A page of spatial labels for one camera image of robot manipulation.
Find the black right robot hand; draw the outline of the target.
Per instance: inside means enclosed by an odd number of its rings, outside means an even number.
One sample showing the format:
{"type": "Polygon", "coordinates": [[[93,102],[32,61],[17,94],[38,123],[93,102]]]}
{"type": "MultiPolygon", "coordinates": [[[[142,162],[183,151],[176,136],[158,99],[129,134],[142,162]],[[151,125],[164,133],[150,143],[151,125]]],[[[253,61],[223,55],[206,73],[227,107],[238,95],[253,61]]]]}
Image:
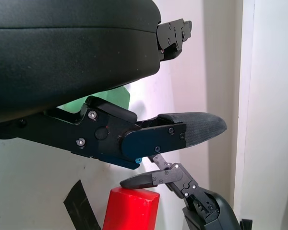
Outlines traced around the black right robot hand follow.
{"type": "Polygon", "coordinates": [[[240,224],[229,205],[219,194],[201,188],[180,163],[166,162],[162,155],[149,160],[157,171],[142,173],[120,182],[126,189],[144,189],[165,184],[185,202],[184,217],[191,230],[239,230],[240,224]]]}

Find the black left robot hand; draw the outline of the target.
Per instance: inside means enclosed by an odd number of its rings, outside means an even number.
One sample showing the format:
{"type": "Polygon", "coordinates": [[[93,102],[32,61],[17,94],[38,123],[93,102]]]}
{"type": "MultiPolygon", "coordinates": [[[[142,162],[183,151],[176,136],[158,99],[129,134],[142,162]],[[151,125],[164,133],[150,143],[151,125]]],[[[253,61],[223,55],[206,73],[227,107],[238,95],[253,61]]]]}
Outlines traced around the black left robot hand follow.
{"type": "Polygon", "coordinates": [[[151,0],[0,0],[0,139],[136,169],[225,132],[209,113],[137,115],[95,97],[156,74],[191,37],[151,0]]]}

